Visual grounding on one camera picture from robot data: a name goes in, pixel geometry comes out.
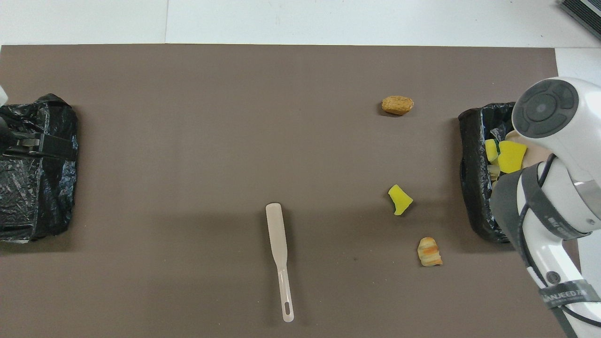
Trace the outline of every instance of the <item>food scrap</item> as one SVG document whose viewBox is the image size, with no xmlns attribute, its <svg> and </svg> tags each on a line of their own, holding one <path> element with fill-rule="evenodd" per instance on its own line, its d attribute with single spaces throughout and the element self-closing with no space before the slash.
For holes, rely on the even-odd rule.
<svg viewBox="0 0 601 338">
<path fill-rule="evenodd" d="M 526 154 L 522 160 L 522 168 L 530 167 L 539 162 L 547 161 L 551 151 L 541 147 L 538 144 L 532 143 L 530 140 L 518 134 L 516 131 L 511 131 L 505 136 L 505 140 L 521 143 L 527 146 Z"/>
<path fill-rule="evenodd" d="M 382 100 L 382 109 L 385 112 L 405 115 L 413 108 L 413 100 L 404 96 L 388 96 Z"/>
<path fill-rule="evenodd" d="M 392 188 L 388 190 L 388 195 L 390 195 L 390 198 L 394 203 L 394 214 L 397 216 L 401 215 L 413 202 L 413 199 L 409 197 L 398 184 L 393 185 Z"/>
<path fill-rule="evenodd" d="M 522 168 L 522 160 L 528 147 L 524 144 L 512 142 L 512 141 L 501 141 L 499 142 L 499 167 L 504 173 L 512 173 Z"/>
<path fill-rule="evenodd" d="M 498 165 L 489 164 L 487 166 L 487 168 L 488 168 L 491 180 L 494 181 L 494 180 L 499 179 L 499 176 L 501 175 L 501 167 L 499 167 Z"/>
<path fill-rule="evenodd" d="M 489 160 L 489 162 L 493 162 L 497 157 L 499 157 L 496 140 L 494 138 L 484 141 L 484 149 L 486 150 L 486 158 Z"/>
<path fill-rule="evenodd" d="M 417 247 L 417 255 L 423 266 L 442 265 L 441 254 L 438 245 L 432 237 L 424 237 Z"/>
</svg>

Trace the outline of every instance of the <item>round button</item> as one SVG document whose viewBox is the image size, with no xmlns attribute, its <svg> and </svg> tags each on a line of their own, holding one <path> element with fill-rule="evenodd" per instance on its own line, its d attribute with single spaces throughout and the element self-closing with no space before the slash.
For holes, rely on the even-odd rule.
<svg viewBox="0 0 601 338">
<path fill-rule="evenodd" d="M 559 100 L 562 109 L 571 109 L 574 107 L 574 95 L 572 95 L 570 87 L 562 83 L 557 83 L 554 85 L 552 91 L 557 95 L 557 99 Z"/>
<path fill-rule="evenodd" d="M 530 87 L 528 90 L 526 90 L 526 93 L 524 93 L 522 95 L 522 97 L 520 97 L 520 101 L 522 102 L 526 102 L 528 100 L 530 100 L 531 97 L 533 97 L 536 94 L 542 93 L 544 91 L 547 91 L 549 89 L 549 87 L 551 86 L 551 84 L 553 84 L 554 80 L 542 80 L 539 83 L 533 85 L 532 87 Z"/>
<path fill-rule="evenodd" d="M 526 115 L 532 121 L 545 121 L 555 112 L 557 102 L 548 94 L 539 94 L 530 99 L 526 105 Z"/>
<path fill-rule="evenodd" d="M 536 135 L 552 135 L 561 130 L 562 124 L 565 122 L 566 117 L 561 114 L 555 114 L 549 117 L 543 122 L 539 122 L 534 125 L 532 132 Z"/>
<path fill-rule="evenodd" d="M 547 272 L 547 276 L 545 277 L 547 278 L 547 281 L 553 285 L 557 285 L 561 282 L 561 276 L 555 271 Z"/>
</svg>

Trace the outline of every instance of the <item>yellow debris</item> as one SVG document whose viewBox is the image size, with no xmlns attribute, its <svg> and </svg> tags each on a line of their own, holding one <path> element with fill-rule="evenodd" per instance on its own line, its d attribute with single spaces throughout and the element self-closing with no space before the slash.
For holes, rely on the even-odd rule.
<svg viewBox="0 0 601 338">
<path fill-rule="evenodd" d="M 508 174 L 520 170 L 527 148 L 524 144 L 512 141 L 499 142 L 501 154 L 499 154 L 498 160 L 501 171 Z"/>
<path fill-rule="evenodd" d="M 432 237 L 424 237 L 417 247 L 417 255 L 423 266 L 442 265 L 438 244 Z"/>
<path fill-rule="evenodd" d="M 401 215 L 413 202 L 413 199 L 405 194 L 398 184 L 393 185 L 392 188 L 388 190 L 388 195 L 390 195 L 392 202 L 394 202 L 394 214 L 397 216 Z"/>
<path fill-rule="evenodd" d="M 486 149 L 486 158 L 489 160 L 489 162 L 492 162 L 499 157 L 499 153 L 496 151 L 495 140 L 485 140 L 484 149 Z"/>
</svg>

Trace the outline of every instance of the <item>black cable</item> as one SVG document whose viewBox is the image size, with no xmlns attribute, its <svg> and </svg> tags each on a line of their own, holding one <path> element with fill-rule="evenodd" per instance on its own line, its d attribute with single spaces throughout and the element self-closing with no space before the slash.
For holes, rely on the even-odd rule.
<svg viewBox="0 0 601 338">
<path fill-rule="evenodd" d="M 601 322 L 597 322 L 595 320 L 592 320 L 590 318 L 582 316 L 579 313 L 576 313 L 573 310 L 568 309 L 567 306 L 561 306 L 561 309 L 563 310 L 563 312 L 565 312 L 568 315 L 570 315 L 570 316 L 578 319 L 581 322 L 585 322 L 585 323 L 590 324 L 590 325 L 595 326 L 595 327 L 601 327 Z"/>
<path fill-rule="evenodd" d="M 540 174 L 540 177 L 538 178 L 538 186 L 539 187 L 541 187 L 541 188 L 543 187 L 543 184 L 544 184 L 545 180 L 547 179 L 547 175 L 549 174 L 549 170 L 551 170 L 551 163 L 553 163 L 553 160 L 556 158 L 557 158 L 557 156 L 555 156 L 555 154 L 551 154 L 547 158 L 547 162 L 545 163 L 543 172 Z"/>
<path fill-rule="evenodd" d="M 522 212 L 520 213 L 520 232 L 519 232 L 519 241 L 520 244 L 522 246 L 523 252 L 524 252 L 524 256 L 526 258 L 526 261 L 528 262 L 528 266 L 530 266 L 534 272 L 536 273 L 536 276 L 538 277 L 538 279 L 545 285 L 545 286 L 549 286 L 545 280 L 545 278 L 543 277 L 543 274 L 540 273 L 540 270 L 538 269 L 538 267 L 536 266 L 536 264 L 534 263 L 534 259 L 532 259 L 532 256 L 530 255 L 530 251 L 528 250 L 528 244 L 526 244 L 526 238 L 524 237 L 524 227 L 522 227 L 522 224 L 524 222 L 524 218 L 526 217 L 526 213 L 528 212 L 528 205 L 524 205 L 524 207 L 522 208 Z"/>
</svg>

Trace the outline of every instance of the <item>white plastic spatula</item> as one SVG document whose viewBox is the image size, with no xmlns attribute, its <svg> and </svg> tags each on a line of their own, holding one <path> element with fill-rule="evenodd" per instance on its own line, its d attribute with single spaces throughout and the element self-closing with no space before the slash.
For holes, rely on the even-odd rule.
<svg viewBox="0 0 601 338">
<path fill-rule="evenodd" d="M 282 206 L 279 203 L 271 203 L 265 207 L 267 212 L 267 227 L 269 228 L 269 241 L 271 242 L 271 253 L 275 266 L 278 268 L 279 297 L 282 302 L 282 317 L 284 322 L 294 319 L 292 299 L 290 298 L 290 284 L 288 283 L 288 246 L 286 245 L 286 233 L 284 232 L 284 217 Z"/>
</svg>

